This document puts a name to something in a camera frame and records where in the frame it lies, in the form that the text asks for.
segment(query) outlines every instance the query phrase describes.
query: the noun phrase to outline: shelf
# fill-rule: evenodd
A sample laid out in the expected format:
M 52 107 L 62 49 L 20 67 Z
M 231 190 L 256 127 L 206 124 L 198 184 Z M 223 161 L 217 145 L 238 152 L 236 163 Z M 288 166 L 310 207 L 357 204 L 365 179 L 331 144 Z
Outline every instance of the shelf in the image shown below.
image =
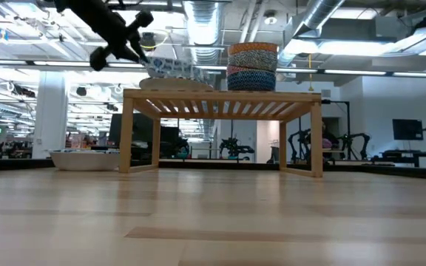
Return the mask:
M 310 112 L 321 94 L 301 92 L 223 92 L 213 90 L 125 89 L 134 108 L 156 118 L 290 121 Z
M 322 177 L 322 97 L 302 92 L 230 92 L 214 90 L 125 89 L 121 127 L 121 173 L 147 171 L 158 167 L 160 119 L 232 119 L 280 121 L 280 170 L 308 177 Z M 153 119 L 152 165 L 130 167 L 132 112 Z M 287 169 L 287 122 L 311 113 L 311 171 Z

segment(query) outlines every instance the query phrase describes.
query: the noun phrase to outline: ceiling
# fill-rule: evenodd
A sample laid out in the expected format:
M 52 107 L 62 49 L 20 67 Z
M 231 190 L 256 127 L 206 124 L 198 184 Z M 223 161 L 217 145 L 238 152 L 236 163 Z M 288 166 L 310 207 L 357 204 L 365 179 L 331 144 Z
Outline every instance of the ceiling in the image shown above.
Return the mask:
M 265 24 L 261 22 L 255 41 L 271 42 L 283 47 L 283 31 L 290 17 L 303 12 L 307 2 L 305 0 L 264 0 L 266 10 L 276 12 L 277 23 Z M 162 1 L 144 1 L 144 4 L 162 4 Z M 173 1 L 174 6 L 181 8 L 179 1 Z M 235 0 L 223 3 L 220 43 L 227 47 L 239 41 L 249 1 Z M 396 16 L 399 12 L 405 14 L 417 13 L 426 10 L 426 0 L 420 1 L 346 1 L 346 3 L 333 14 L 332 18 L 359 18 L 373 19 L 376 16 Z M 131 22 L 138 13 L 136 10 L 120 10 L 119 14 L 125 21 Z M 160 56 L 190 61 L 191 50 L 187 47 L 189 36 L 186 30 L 186 17 L 182 13 L 153 12 L 155 18 L 142 32 L 153 32 L 155 40 L 163 43 L 151 56 Z M 61 16 L 51 6 L 51 3 L 31 0 L 0 1 L 0 59 L 21 60 L 62 60 L 62 61 L 88 61 L 89 54 L 105 42 L 71 10 L 65 10 Z M 402 61 L 406 70 L 423 70 L 426 58 L 410 58 L 417 64 L 408 64 L 409 58 L 379 58 L 380 66 L 386 61 Z M 308 67 L 309 58 L 295 57 L 293 64 L 297 67 Z M 327 67 L 337 69 L 370 69 L 375 58 L 344 55 L 313 54 L 312 67 Z M 222 52 L 219 64 L 227 63 L 227 54 Z M 71 101 L 121 101 L 123 88 L 136 88 L 140 81 L 147 78 L 145 72 L 89 72 L 67 71 L 72 82 L 70 90 Z M 0 100 L 29 99 L 25 96 L 15 95 L 10 91 L 12 83 L 24 86 L 35 93 L 38 90 L 38 70 L 32 69 L 2 69 L 0 68 Z M 318 75 L 314 81 L 339 82 L 338 75 Z M 308 80 L 308 75 L 297 75 L 296 82 Z M 88 87 L 91 93 L 80 97 L 76 94 L 79 86 Z M 13 125 L 17 119 L 24 118 L 28 127 L 33 126 L 35 117 L 35 103 L 0 103 L 0 123 Z M 100 104 L 71 104 L 69 107 L 68 126 L 72 130 L 88 131 L 95 134 L 109 128 L 109 118 L 113 111 L 106 105 Z M 176 126 L 177 121 L 164 120 L 165 125 Z M 202 120 L 181 121 L 181 129 L 187 137 L 199 137 L 207 140 L 205 127 Z

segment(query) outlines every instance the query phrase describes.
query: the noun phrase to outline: striped fabric bowl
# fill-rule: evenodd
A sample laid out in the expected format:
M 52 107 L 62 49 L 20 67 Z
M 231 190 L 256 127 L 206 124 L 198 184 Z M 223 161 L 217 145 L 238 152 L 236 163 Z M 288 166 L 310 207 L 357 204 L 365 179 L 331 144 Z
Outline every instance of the striped fabric bowl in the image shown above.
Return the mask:
M 265 70 L 248 69 L 227 77 L 228 90 L 268 91 L 275 90 L 275 74 Z
M 277 53 L 278 46 L 276 44 L 252 42 L 252 43 L 241 43 L 233 44 L 228 48 L 228 55 L 236 55 L 239 52 L 251 51 L 251 50 L 265 50 Z
M 255 70 L 255 69 L 250 69 L 250 68 L 247 68 L 247 67 L 241 67 L 241 66 L 231 66 L 231 65 L 228 65 L 227 67 L 226 67 L 226 77 L 227 76 L 230 76 L 231 74 L 234 74 L 234 73 L 236 73 L 236 72 L 240 72 L 240 71 L 246 71 L 246 70 Z
M 228 65 L 275 72 L 277 70 L 277 52 L 268 50 L 238 52 L 228 56 Z

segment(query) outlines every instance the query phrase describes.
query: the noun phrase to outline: exposed pipe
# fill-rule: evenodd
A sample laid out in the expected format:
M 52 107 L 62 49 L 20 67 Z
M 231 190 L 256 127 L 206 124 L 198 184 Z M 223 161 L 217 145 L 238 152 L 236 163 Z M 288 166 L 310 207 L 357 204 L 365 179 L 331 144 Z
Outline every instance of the exposed pipe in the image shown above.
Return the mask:
M 266 11 L 266 3 L 262 1 L 259 7 L 259 12 L 257 13 L 256 21 L 254 22 L 254 27 L 252 28 L 251 35 L 249 36 L 248 42 L 253 42 L 256 38 L 257 30 L 259 29 L 259 25 L 262 21 L 262 17 L 264 16 L 264 12 Z
M 310 0 L 303 16 L 302 22 L 295 30 L 292 38 L 309 30 L 315 30 L 322 27 L 333 13 L 341 7 L 345 0 Z M 293 40 L 284 46 L 279 55 L 278 66 L 287 67 L 295 58 L 295 54 L 287 52 L 287 46 L 293 45 Z
M 302 23 L 309 29 L 318 29 L 333 15 L 345 0 L 311 0 Z
M 183 3 L 190 44 L 216 45 L 220 37 L 220 23 L 223 4 L 205 1 Z M 217 64 L 220 51 L 216 49 L 193 49 L 196 64 Z
M 246 17 L 246 23 L 244 24 L 243 32 L 241 33 L 240 43 L 246 40 L 248 35 L 249 26 L 251 25 L 252 16 L 254 15 L 254 8 L 256 7 L 256 0 L 250 0 L 248 7 L 248 16 Z

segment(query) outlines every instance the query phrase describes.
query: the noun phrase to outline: monitor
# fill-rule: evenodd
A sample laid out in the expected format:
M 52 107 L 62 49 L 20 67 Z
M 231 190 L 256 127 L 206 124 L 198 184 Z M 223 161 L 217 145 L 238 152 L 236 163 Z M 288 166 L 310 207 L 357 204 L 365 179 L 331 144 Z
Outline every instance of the monitor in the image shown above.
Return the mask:
M 423 140 L 421 120 L 393 119 L 394 140 Z
M 108 141 L 120 143 L 121 141 L 121 114 L 113 114 L 109 127 Z M 152 119 L 143 114 L 133 114 L 132 141 L 152 142 Z M 160 140 L 174 143 L 177 141 L 179 129 L 177 127 L 160 128 Z

